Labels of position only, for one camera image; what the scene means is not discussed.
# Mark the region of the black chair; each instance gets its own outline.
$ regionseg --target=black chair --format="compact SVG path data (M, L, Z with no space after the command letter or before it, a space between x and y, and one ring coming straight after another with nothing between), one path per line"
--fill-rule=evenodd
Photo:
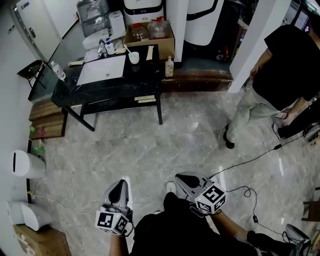
M43 86L43 88L47 89L47 87L45 87L44 84L40 81L40 78L36 76L37 73L39 73L40 76L43 76L41 71L43 71L42 69L45 68L45 65L47 65L52 70L52 68L47 62L39 59L32 62L30 65L26 66L24 69L19 71L17 75L27 79L31 88L32 84L30 81L34 78Z

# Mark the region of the white cup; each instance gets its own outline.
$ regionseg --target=white cup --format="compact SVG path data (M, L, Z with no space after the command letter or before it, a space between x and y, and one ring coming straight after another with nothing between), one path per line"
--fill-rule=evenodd
M129 53L129 60L132 64L138 64L140 61L139 52L133 51Z

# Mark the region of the trash can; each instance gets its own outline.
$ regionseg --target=trash can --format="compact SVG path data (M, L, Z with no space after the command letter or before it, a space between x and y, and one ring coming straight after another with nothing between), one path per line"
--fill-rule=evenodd
M40 158L22 150L12 154L12 173L26 179L39 179L46 174L46 164Z

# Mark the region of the black t-shirt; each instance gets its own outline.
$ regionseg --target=black t-shirt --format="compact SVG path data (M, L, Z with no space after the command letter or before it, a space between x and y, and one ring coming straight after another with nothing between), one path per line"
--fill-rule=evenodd
M258 71L253 89L277 110L320 91L320 49L304 31L284 25L264 39L271 59Z

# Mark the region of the gray marble tile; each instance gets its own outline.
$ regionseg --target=gray marble tile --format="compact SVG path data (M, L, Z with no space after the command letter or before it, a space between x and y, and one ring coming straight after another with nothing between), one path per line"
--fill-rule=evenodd
M104 191L126 179L136 225L143 216L163 210L166 183L174 181L176 174L200 172L210 177L291 140L277 139L271 129L272 119L266 118L243 130L234 150L227 149L224 128L241 96L242 92L164 94L163 125L158 124L155 107L85 116L95 132L69 116L65 137L46 141L46 176L32 180L31 189L36 185L36 195L95 215ZM255 189L258 200L254 213L262 225L282 233L291 223L310 233L313 226L301 222L301 217L303 201L311 200L315 187L320 187L319 147L305 146L300 138L217 177L227 190L240 186ZM253 222L256 197L246 198L244 192L243 188L229 193L223 210L245 229L281 240L281 236ZM177 195L185 197L180 187ZM108 254L110 235L94 227L94 218L45 198L34 201L51 213L52 226L65 232L72 255ZM133 234L127 243L132 248Z

